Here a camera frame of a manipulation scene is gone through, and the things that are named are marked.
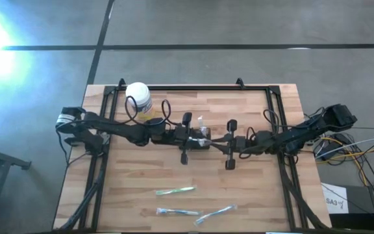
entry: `wooden table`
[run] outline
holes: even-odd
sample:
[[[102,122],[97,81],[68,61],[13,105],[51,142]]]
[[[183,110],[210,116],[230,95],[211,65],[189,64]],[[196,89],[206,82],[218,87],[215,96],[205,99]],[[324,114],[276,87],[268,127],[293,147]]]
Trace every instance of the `wooden table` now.
[[[83,108],[99,113],[104,87],[88,86]],[[296,85],[280,84],[280,90],[288,124],[301,123],[303,110]],[[255,131],[271,129],[262,116],[262,111],[267,108],[267,100],[265,93],[261,91],[151,91],[151,95],[157,116],[162,115],[161,101],[168,99],[173,122],[180,122],[182,115],[190,111],[193,113],[192,127],[197,127],[197,117],[203,116],[205,125],[212,129],[212,138],[226,133],[226,123],[231,118],[238,121],[235,135],[244,135],[247,127],[253,127]],[[127,119],[124,100],[125,94],[120,92],[116,120]],[[73,149],[71,159],[82,153],[83,147]],[[227,171],[224,167],[225,155],[214,148],[209,151],[188,152],[188,166],[180,163],[180,153],[175,146],[150,143],[146,147],[137,147],[124,138],[113,136],[97,230],[289,231],[276,155],[252,156],[241,160],[236,154],[236,169]],[[68,168],[54,228],[64,224],[80,204],[89,164],[90,158],[87,157]],[[311,153],[299,155],[297,170],[304,199],[321,221],[330,226],[318,171]],[[155,195],[155,190],[192,185],[197,186],[195,191],[160,197]],[[236,204],[238,210],[213,216],[199,227],[193,224],[196,216],[156,215],[157,207],[209,213],[230,204]],[[298,224],[296,208],[294,213]]]

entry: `black metal frame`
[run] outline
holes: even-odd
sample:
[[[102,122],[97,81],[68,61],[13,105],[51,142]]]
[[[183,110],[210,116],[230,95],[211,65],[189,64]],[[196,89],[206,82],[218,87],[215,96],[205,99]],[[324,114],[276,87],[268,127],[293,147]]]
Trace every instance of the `black metal frame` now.
[[[17,159],[16,157],[6,155],[4,153],[0,153],[0,161],[7,162],[10,165],[15,165],[21,167],[23,170],[27,170],[30,168],[31,162],[24,161],[21,159]]]
[[[188,86],[166,86],[166,85],[153,85],[149,86],[149,89],[154,91],[154,90],[179,90],[179,91],[185,91],[185,90],[259,90],[259,91],[264,91],[266,93],[266,99],[268,103],[268,109],[271,111],[275,111],[273,107],[273,98],[272,95],[276,97],[277,104],[278,104],[278,110],[279,110],[279,116],[280,116],[280,121],[282,124],[286,124],[286,117],[285,117],[285,112],[284,112],[284,106],[282,104],[282,97],[281,97],[281,90],[279,86],[245,86],[242,79],[238,78],[236,81],[236,84],[234,85],[201,85],[201,86],[194,86],[194,85],[188,85]],[[109,118],[111,120],[114,119],[114,114],[116,110],[116,105],[118,102],[118,92],[119,91],[124,91],[126,90],[126,84],[123,79],[119,81],[118,86],[106,86],[103,92],[103,100],[102,100],[102,105],[101,105],[101,110],[99,115],[100,116],[105,116],[106,113],[106,107],[108,103],[108,97],[113,94],[113,99],[112,99],[112,105],[110,108],[110,116]],[[270,118],[274,120],[274,116],[271,113]],[[92,223],[89,228],[86,227],[86,218],[87,218],[87,207],[84,208],[83,213],[79,219],[79,226],[78,229],[75,229],[74,231],[80,231],[80,232],[96,232],[97,231],[97,223],[99,220],[99,212],[101,208],[101,199],[102,199],[102,191],[103,191],[103,183],[105,181],[105,176],[106,176],[106,165],[107,165],[107,160],[108,160],[108,153],[109,153],[109,148],[110,144],[107,144],[106,146],[106,151],[105,153],[101,156],[102,157],[102,162],[101,162],[101,170],[99,172],[99,176],[101,177],[101,184],[100,186],[97,187],[96,189],[96,199],[95,199],[95,205],[94,205],[94,210],[93,210],[93,215],[92,215]],[[93,195],[90,196],[89,198],[86,197],[86,195],[93,190],[94,186],[94,176],[95,176],[95,168],[97,164],[97,160],[99,157],[93,156],[90,162],[90,167],[88,171],[88,180],[86,182],[86,188],[85,188],[85,200],[88,204],[88,202],[93,198]],[[279,172],[281,177],[288,177],[285,171],[285,163],[284,163],[284,155],[279,153],[277,155],[278,158],[278,164],[279,164]],[[289,159],[289,167],[290,167],[290,172],[292,174],[292,182],[293,186],[295,189],[301,193],[301,188],[299,186],[299,179],[297,175],[297,167],[295,165],[295,161],[293,157],[290,157]],[[295,230],[297,227],[295,225],[295,217],[293,215],[293,207],[292,207],[292,201],[291,201],[291,196],[290,196],[290,191],[288,190],[287,186],[284,184],[282,185],[283,188],[283,193],[284,193],[284,202],[285,202],[285,208],[286,212],[288,215],[288,222],[291,231]],[[306,215],[303,212],[302,207],[300,207],[299,204],[297,204],[298,210],[299,210],[299,218],[301,220],[301,228],[302,229],[307,229],[308,228],[308,222],[306,220]],[[53,233],[63,233],[66,230],[53,230]]]

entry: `concrete floor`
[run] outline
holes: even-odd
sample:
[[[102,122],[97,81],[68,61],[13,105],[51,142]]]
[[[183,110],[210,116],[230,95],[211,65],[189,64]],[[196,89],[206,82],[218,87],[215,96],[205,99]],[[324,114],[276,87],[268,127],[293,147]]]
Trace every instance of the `concrete floor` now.
[[[0,46],[95,45],[108,0],[0,0]],[[115,2],[105,44],[374,43],[374,0]],[[82,102],[94,51],[0,51],[0,151],[12,168],[0,233],[48,231],[65,173],[54,125]],[[104,51],[95,84],[297,83],[304,111],[346,104],[374,127],[374,49]],[[374,130],[348,131],[357,140]],[[369,156],[374,168],[374,154]],[[361,185],[351,163],[319,166],[321,180]]]

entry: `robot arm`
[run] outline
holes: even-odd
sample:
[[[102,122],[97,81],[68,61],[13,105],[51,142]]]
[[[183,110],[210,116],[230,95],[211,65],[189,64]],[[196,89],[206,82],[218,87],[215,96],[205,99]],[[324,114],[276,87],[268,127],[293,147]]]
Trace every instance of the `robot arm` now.
[[[312,116],[309,120],[300,123],[282,133],[271,131],[258,131],[250,138],[234,136],[237,130],[237,121],[229,120],[228,133],[218,139],[211,139],[210,131],[203,134],[199,129],[190,127],[192,114],[184,114],[182,123],[174,129],[166,129],[161,118],[155,118],[144,124],[127,125],[102,118],[93,112],[85,112],[77,107],[65,107],[57,121],[56,130],[61,133],[73,134],[73,138],[65,139],[68,144],[83,142],[86,150],[92,153],[101,153],[104,138],[100,134],[93,134],[89,129],[99,132],[125,137],[137,146],[145,146],[151,142],[178,146],[182,149],[181,163],[187,164],[186,150],[208,149],[213,146],[227,155],[226,170],[235,168],[233,153],[246,153],[260,155],[262,153],[276,154],[283,151],[287,154],[296,154],[309,140],[317,138],[327,131],[343,131],[349,129],[357,121],[345,105],[337,104],[323,109],[322,113]]]

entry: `yellow cable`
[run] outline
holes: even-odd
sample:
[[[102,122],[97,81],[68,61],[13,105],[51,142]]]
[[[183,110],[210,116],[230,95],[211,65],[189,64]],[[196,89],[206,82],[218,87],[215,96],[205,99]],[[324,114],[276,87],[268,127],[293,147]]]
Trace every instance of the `yellow cable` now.
[[[373,153],[374,152],[374,149],[371,149],[369,150],[367,153]],[[364,154],[364,152],[358,152],[358,153],[351,153],[351,154],[345,154],[345,155],[339,155],[339,156],[334,156],[334,157],[331,157],[330,159],[327,159],[326,161],[317,161],[316,163],[317,164],[323,164],[323,163],[327,163],[333,159],[339,159],[339,158],[342,158],[342,157],[351,157],[351,156],[357,156],[357,155],[362,155]]]
[[[340,141],[336,140],[336,139],[333,139],[333,138],[329,138],[329,137],[321,137],[322,140],[331,140],[331,141],[334,141],[335,143],[343,146],[344,144],[341,143]],[[360,164],[358,163],[355,155],[361,155],[361,154],[365,154],[366,152],[360,152],[360,153],[349,153],[347,155],[341,155],[341,156],[337,156],[337,157],[332,157],[324,162],[317,162],[317,163],[327,163],[328,161],[330,161],[331,159],[335,159],[335,158],[338,158],[338,157],[352,157],[353,159],[353,162],[355,162],[355,164],[357,165],[358,169],[360,170],[360,173],[362,174],[362,178],[363,178],[363,184],[364,186],[367,186],[368,185],[368,182],[366,180],[366,176],[364,175],[364,171],[363,171],[363,168],[360,166]]]
[[[321,137],[322,140],[331,140],[331,141],[334,141],[335,143],[341,145],[341,146],[344,146],[343,143],[341,143],[340,141],[336,140],[336,139],[333,139],[333,138],[329,138],[329,137]],[[358,163],[358,161],[356,160],[355,156],[353,156],[352,153],[349,153],[349,156],[353,159],[353,162],[355,162],[355,164],[357,165],[358,169],[360,170],[360,173],[362,174],[362,178],[363,178],[363,184],[364,186],[367,186],[368,185],[368,182],[366,181],[366,176],[364,175],[364,172],[363,172],[363,169],[362,167],[360,166],[360,164]]]

